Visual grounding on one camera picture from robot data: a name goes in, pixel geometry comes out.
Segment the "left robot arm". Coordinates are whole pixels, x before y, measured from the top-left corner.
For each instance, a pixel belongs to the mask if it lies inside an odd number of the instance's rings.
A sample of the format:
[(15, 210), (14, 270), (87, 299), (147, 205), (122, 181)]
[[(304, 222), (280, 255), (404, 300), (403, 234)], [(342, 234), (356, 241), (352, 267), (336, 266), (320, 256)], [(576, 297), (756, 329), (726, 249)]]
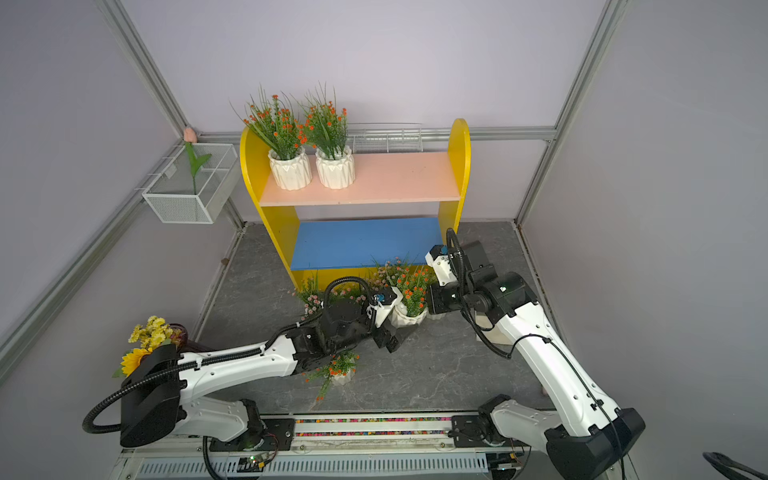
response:
[(264, 424), (251, 400), (225, 402), (213, 393), (248, 382), (313, 372), (373, 338), (392, 345), (390, 313), (401, 304), (396, 287), (371, 287), (354, 276), (332, 281), (321, 309), (290, 324), (267, 341), (206, 352), (181, 352), (173, 343), (137, 360), (121, 387), (94, 406), (82, 428), (89, 434), (117, 432), (124, 448), (154, 443), (169, 434), (231, 441), (262, 436)]

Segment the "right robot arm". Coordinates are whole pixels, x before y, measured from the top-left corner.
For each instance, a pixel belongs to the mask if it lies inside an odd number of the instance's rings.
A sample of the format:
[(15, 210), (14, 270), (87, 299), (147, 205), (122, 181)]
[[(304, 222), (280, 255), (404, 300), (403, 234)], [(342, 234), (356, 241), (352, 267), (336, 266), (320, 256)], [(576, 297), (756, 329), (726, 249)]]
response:
[(498, 275), (478, 241), (462, 245), (453, 229), (445, 239), (425, 256), (437, 277), (427, 296), (429, 311), (458, 311), (495, 355), (521, 355), (554, 405), (543, 411), (497, 396), (483, 413), (492, 434), (545, 453), (565, 479), (636, 476), (626, 456), (646, 428), (642, 416), (619, 407), (597, 386), (520, 275)]

